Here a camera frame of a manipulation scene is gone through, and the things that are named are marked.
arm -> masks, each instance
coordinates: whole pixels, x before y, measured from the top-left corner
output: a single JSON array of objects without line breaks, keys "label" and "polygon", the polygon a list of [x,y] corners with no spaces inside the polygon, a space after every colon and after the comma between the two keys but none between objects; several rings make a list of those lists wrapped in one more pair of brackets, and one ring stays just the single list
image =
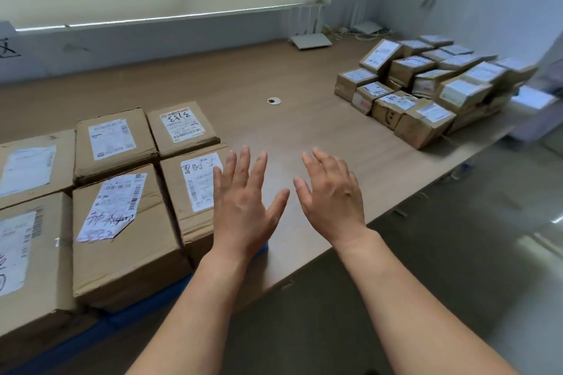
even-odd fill
[{"label": "arm", "polygon": [[262,204],[267,154],[252,173],[250,151],[231,151],[223,173],[213,171],[213,249],[128,375],[216,374],[221,369],[229,318],[250,259],[270,238],[287,204],[281,190],[271,207]]},{"label": "arm", "polygon": [[365,226],[362,193],[346,163],[317,149],[313,155],[302,157],[313,191],[294,180],[299,201],[350,273],[395,373],[515,374]]}]

wooden table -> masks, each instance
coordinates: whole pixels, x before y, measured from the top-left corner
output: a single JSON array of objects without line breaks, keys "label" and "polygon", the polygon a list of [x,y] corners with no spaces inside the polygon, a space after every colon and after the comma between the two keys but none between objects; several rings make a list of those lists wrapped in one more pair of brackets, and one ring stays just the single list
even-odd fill
[{"label": "wooden table", "polygon": [[[313,146],[347,160],[371,221],[505,135],[522,115],[494,115],[416,151],[391,130],[334,95],[338,72],[374,45],[346,38],[299,52],[277,41],[0,88],[0,142],[73,128],[77,121],[142,107],[146,112],[196,100],[223,142],[268,151],[264,202],[292,189],[270,240],[249,268],[238,307],[257,299],[330,248],[308,224],[293,191],[306,178],[301,152]],[[281,104],[267,103],[277,96]]]}]

person's left hand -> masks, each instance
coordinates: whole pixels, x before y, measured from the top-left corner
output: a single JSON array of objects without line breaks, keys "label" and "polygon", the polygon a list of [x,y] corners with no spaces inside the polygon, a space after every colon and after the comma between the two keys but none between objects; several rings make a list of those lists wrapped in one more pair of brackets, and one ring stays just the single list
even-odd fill
[{"label": "person's left hand", "polygon": [[249,176],[250,150],[243,146],[238,163],[236,153],[229,151],[223,172],[218,166],[213,168],[213,251],[221,258],[248,264],[278,226],[289,189],[280,190],[270,208],[264,208],[262,184],[267,162],[263,151]]}]

person's left arm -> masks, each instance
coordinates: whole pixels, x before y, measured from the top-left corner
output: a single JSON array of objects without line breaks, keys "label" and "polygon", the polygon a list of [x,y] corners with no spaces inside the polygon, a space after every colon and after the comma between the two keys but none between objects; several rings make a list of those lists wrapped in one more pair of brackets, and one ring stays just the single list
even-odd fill
[{"label": "person's left arm", "polygon": [[262,204],[267,154],[249,175],[250,150],[237,163],[229,152],[223,172],[213,171],[213,249],[127,375],[217,374],[236,295],[250,259],[270,238],[287,204],[282,189],[268,210]]}]

stack of cardboard boxes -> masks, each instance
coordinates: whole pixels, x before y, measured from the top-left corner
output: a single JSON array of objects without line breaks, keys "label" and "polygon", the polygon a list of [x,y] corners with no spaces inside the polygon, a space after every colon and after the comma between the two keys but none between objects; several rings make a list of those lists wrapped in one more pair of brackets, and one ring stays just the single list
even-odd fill
[{"label": "stack of cardboard boxes", "polygon": [[189,102],[0,146],[0,373],[193,271],[220,142]]},{"label": "stack of cardboard boxes", "polygon": [[417,149],[500,111],[538,67],[480,55],[443,36],[382,39],[334,93]]}]

